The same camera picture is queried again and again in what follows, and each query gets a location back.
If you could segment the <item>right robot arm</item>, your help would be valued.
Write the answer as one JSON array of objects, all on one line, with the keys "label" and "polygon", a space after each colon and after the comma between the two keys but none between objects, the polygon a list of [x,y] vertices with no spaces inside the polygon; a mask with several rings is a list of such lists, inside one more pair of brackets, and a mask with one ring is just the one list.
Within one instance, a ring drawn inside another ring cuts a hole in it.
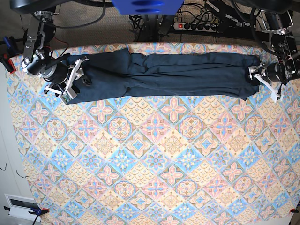
[{"label": "right robot arm", "polygon": [[79,58],[69,65],[67,64],[69,53],[62,53],[57,58],[53,57],[50,41],[56,33],[53,24],[54,15],[55,13],[50,10],[33,13],[27,29],[21,68],[27,75],[38,76],[49,83],[44,89],[45,94],[52,92],[68,104],[80,93],[74,81],[80,80],[86,86],[92,84],[82,67],[82,64],[89,59]]}]

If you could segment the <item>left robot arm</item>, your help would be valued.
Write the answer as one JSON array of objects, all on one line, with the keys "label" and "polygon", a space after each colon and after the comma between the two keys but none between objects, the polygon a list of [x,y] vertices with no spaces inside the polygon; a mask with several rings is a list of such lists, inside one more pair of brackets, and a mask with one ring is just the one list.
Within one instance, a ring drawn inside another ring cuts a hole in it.
[{"label": "left robot arm", "polygon": [[[254,22],[256,17],[262,15],[265,29],[270,34],[269,49],[261,41],[255,31]],[[253,7],[250,13],[250,27],[252,35],[259,46],[266,52],[277,57],[278,62],[266,65],[260,63],[258,66],[248,68],[248,78],[250,82],[258,80],[271,91],[273,102],[283,99],[282,87],[274,89],[271,82],[280,82],[281,86],[286,86],[289,81],[300,78],[300,54],[293,33],[289,30],[293,26],[292,16],[289,10],[279,13]]]}]

